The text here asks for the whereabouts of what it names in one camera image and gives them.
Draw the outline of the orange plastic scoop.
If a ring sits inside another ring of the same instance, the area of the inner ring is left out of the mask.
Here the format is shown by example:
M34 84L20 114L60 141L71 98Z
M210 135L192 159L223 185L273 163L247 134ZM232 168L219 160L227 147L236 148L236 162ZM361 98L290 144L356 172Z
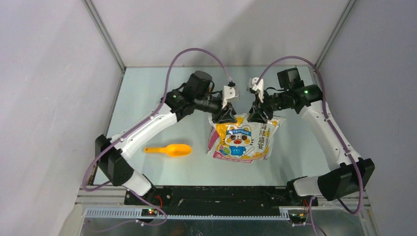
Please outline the orange plastic scoop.
M144 153L162 153L169 157L187 156L192 152L192 147L186 144L170 144L166 147L146 147Z

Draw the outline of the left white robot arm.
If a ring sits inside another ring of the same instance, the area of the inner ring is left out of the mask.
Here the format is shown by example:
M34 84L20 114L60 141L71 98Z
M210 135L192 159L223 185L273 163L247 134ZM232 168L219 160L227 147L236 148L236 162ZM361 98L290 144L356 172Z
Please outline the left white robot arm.
M148 140L176 124L195 110L211 114L214 122L236 122L231 102L238 98L238 89L229 82L215 95L211 75L195 71L179 88L164 94L160 104L148 117L110 138L100 135L95 140L97 165L113 186L123 186L136 194L144 205L155 200L154 186L142 173L135 170L129 159Z

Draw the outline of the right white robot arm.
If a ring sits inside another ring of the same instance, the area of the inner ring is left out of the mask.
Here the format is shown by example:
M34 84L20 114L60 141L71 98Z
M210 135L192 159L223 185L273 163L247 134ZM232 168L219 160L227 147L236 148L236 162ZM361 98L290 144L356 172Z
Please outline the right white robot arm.
M323 196L328 201L363 192L375 170L370 159L364 159L350 145L329 110L318 85L306 86L296 67L277 73L281 92L268 94L264 80L252 78L248 91L256 95L249 120L265 123L273 112L293 109L309 125L319 143L330 172L315 177L299 177L288 182L286 199L294 206L306 196Z

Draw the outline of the pet food bag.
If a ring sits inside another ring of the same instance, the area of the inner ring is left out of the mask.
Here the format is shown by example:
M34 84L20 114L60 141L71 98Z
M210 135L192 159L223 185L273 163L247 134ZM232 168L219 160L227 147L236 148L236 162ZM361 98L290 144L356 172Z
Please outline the pet food bag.
M266 123L249 122L248 114L236 115L235 123L214 123L209 119L211 132L207 155L220 160L253 163L270 157L274 134L285 117L273 116Z

